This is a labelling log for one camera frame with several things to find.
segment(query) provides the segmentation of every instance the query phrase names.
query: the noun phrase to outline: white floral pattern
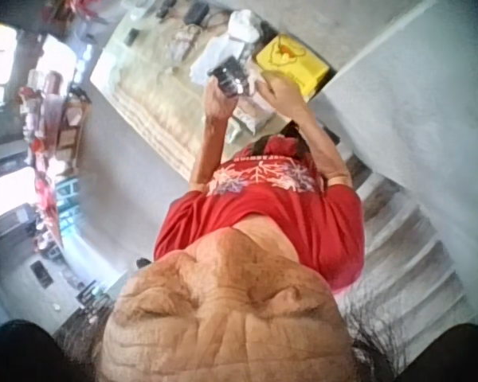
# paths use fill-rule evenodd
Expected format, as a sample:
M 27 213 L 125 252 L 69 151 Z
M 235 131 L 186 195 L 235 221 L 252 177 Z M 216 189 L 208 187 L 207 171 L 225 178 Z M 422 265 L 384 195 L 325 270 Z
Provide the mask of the white floral pattern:
M 298 193 L 316 190 L 315 179 L 306 166 L 291 158 L 262 156 L 224 164 L 214 173 L 208 195 L 240 193 L 249 185 L 261 183 Z

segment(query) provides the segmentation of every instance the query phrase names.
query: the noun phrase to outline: staircase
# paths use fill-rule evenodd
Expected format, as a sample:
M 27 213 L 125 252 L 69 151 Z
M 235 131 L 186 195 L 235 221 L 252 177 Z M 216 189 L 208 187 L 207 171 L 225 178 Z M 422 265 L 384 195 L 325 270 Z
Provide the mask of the staircase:
M 337 297 L 386 323 L 411 362 L 448 328 L 474 318 L 451 259 L 429 220 L 402 187 L 373 173 L 342 142 L 337 148 L 363 202 L 365 267 Z

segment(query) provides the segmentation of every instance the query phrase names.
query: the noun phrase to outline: wrinkled forehead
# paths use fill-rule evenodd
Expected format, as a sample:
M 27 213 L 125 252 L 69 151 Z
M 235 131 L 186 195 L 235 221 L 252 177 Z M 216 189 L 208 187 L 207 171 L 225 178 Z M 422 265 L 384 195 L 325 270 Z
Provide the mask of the wrinkled forehead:
M 109 380 L 355 380 L 348 337 L 310 318 L 262 320 L 233 312 L 157 318 L 104 332 L 100 372 Z

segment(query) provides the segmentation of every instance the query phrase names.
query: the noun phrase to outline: yellow box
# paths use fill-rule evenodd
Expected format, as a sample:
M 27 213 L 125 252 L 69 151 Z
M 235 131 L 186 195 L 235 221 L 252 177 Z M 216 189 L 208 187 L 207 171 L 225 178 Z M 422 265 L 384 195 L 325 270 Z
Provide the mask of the yellow box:
M 329 66 L 310 49 L 284 34 L 276 36 L 258 54 L 264 70 L 275 70 L 291 77 L 303 96 L 310 96 L 329 72 Z

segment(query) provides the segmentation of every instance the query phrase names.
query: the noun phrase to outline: box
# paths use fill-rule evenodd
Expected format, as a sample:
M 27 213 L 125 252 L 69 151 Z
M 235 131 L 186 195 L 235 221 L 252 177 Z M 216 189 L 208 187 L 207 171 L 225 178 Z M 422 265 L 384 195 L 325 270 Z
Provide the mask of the box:
M 282 72 L 292 78 L 307 97 L 329 72 L 329 66 L 310 49 L 284 34 L 276 36 L 257 54 L 257 63 L 264 70 Z

